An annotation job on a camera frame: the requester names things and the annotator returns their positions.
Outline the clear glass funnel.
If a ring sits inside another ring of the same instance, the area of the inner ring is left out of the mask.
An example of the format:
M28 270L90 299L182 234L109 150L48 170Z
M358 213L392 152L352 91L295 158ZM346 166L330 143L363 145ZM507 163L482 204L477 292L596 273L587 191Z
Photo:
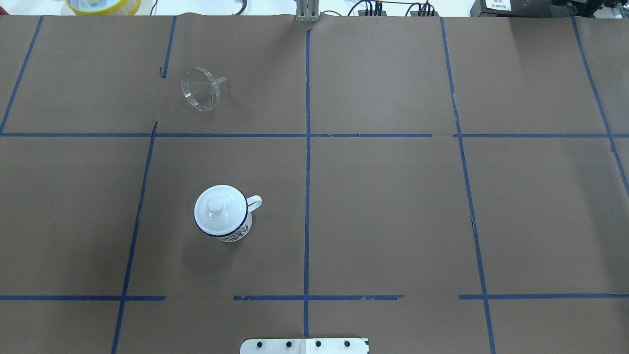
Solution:
M181 71L180 88L187 103L202 114L213 114L222 99L222 86L227 79L203 67Z

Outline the white enamel mug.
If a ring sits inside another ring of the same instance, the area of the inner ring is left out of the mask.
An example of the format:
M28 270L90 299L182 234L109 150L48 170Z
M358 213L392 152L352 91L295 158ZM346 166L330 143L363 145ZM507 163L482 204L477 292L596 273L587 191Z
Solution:
M249 233L252 213L262 203L259 195L247 198L238 188L218 184L198 196L193 215L196 226L205 235L222 242L236 242Z

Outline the brown paper table cover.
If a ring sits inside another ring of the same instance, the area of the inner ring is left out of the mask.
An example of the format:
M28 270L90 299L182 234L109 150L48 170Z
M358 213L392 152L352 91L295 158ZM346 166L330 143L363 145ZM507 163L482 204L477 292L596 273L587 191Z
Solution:
M3 16L1 352L626 354L623 60L627 20Z

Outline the yellow rimmed bowl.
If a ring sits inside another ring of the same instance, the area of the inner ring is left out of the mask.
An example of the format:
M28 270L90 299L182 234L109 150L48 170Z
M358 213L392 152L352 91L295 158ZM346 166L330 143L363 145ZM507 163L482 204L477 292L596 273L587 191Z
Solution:
M65 4L79 16L133 16L141 0L66 0Z

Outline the aluminium frame post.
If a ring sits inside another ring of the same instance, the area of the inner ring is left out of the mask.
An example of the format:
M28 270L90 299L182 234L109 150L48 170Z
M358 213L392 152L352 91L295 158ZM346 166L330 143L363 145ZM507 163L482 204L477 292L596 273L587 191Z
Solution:
M296 21L316 23L320 19L319 0L295 0Z

